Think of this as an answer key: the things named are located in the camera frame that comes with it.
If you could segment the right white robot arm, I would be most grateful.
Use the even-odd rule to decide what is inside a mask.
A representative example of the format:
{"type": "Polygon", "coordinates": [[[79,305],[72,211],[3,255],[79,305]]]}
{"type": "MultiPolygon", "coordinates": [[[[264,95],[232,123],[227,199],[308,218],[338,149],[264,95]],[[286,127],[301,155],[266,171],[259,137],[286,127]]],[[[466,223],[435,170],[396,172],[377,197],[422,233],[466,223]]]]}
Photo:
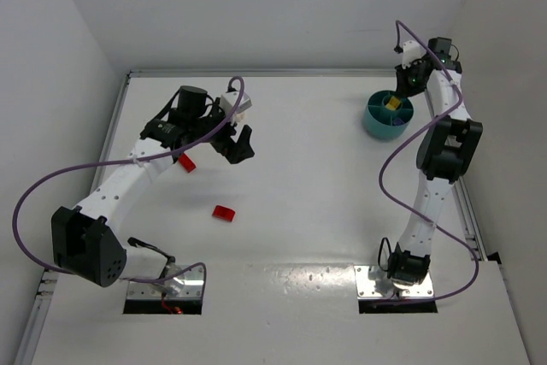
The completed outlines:
{"type": "Polygon", "coordinates": [[[432,236],[444,200],[467,172],[482,136],[483,126],[473,121],[461,90],[462,65],[450,56],[449,38],[431,38],[423,52],[415,41],[397,50],[403,54],[396,66],[395,96],[403,100],[427,91],[432,99],[432,118],[416,156],[419,185],[409,222],[390,252],[387,277],[405,289],[426,278],[431,262],[432,236]]]}

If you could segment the dark purple square lego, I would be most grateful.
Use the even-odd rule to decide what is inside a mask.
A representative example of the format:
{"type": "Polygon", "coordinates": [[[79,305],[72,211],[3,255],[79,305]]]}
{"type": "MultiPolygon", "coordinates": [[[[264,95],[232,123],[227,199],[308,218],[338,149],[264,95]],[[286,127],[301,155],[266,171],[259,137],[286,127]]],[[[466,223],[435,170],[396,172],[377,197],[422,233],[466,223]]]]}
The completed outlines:
{"type": "Polygon", "coordinates": [[[408,120],[405,120],[404,118],[401,118],[401,117],[397,117],[397,118],[393,118],[392,119],[392,125],[394,127],[400,127],[402,125],[405,125],[407,124],[409,121],[408,120]]]}

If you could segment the yellow 2x4 lego brick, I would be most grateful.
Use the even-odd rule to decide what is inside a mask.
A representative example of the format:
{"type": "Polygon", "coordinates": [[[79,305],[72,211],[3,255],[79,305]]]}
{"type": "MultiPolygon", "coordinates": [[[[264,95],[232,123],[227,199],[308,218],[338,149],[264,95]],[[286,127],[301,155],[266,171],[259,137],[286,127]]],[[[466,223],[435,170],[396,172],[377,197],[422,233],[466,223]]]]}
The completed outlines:
{"type": "Polygon", "coordinates": [[[397,97],[391,96],[385,102],[385,107],[389,109],[390,111],[396,111],[400,108],[401,104],[402,104],[401,101],[397,97]]]}

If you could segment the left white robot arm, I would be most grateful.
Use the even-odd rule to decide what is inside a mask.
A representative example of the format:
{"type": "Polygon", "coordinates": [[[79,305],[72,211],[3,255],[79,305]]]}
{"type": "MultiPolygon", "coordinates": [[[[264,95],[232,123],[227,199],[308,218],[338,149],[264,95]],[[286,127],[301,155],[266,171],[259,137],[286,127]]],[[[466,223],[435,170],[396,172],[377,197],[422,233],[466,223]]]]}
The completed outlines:
{"type": "Polygon", "coordinates": [[[210,144],[231,164],[253,157],[252,129],[238,125],[250,106],[243,88],[230,85],[213,98],[202,88],[181,86],[146,123],[126,160],[88,197],[52,215],[55,264],[101,287],[169,278],[175,257],[136,238],[122,244],[122,222],[150,185],[195,145],[210,144]]]}

